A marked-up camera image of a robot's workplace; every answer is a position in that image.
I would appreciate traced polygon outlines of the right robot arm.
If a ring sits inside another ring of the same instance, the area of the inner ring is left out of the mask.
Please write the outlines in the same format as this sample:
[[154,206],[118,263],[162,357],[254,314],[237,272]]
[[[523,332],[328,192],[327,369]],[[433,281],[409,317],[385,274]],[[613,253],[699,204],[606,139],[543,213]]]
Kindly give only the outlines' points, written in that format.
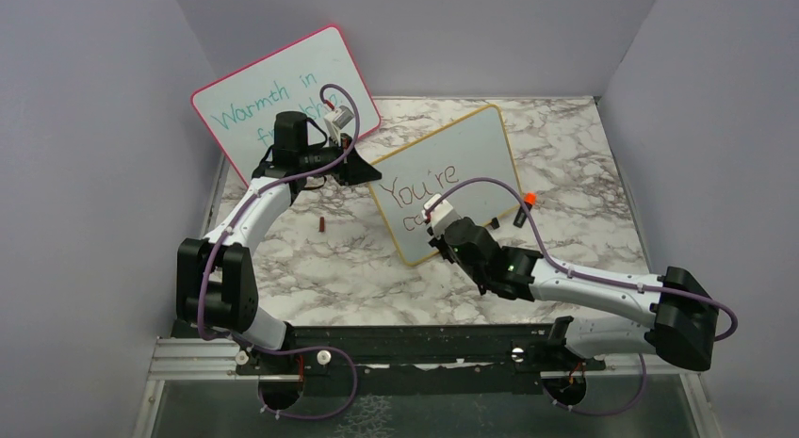
[[566,369],[601,354],[655,354],[691,371],[711,366],[718,305],[684,268],[663,275],[624,275],[591,269],[578,275],[539,251],[499,245],[470,218],[427,222],[430,244],[458,265],[480,293],[505,300],[556,301],[604,312],[572,320],[544,343],[546,361]]

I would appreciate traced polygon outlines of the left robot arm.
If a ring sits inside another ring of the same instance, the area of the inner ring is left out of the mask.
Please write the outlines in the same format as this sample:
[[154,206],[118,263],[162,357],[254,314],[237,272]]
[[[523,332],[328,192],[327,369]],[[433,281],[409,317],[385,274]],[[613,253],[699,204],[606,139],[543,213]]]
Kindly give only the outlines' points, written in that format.
[[296,348],[287,341],[288,323],[259,305],[253,252],[305,190],[308,178],[330,176],[341,186],[357,186],[382,177],[344,131],[349,123],[360,123],[356,111],[342,105],[323,121],[324,141],[311,144],[310,117],[278,113],[274,141],[253,171],[245,196],[215,229],[201,239],[185,239],[177,251],[178,319],[195,325],[203,339],[238,336],[261,348],[261,361],[277,373],[295,364]]

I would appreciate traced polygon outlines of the yellow framed whiteboard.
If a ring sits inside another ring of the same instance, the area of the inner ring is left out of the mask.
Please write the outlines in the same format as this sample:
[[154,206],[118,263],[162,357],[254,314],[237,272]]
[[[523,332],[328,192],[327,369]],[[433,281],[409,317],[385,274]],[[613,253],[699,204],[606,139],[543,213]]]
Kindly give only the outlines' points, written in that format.
[[435,255],[422,209],[433,195],[477,177],[520,193],[500,108],[486,105],[372,163],[382,179],[368,185],[399,258],[416,266]]

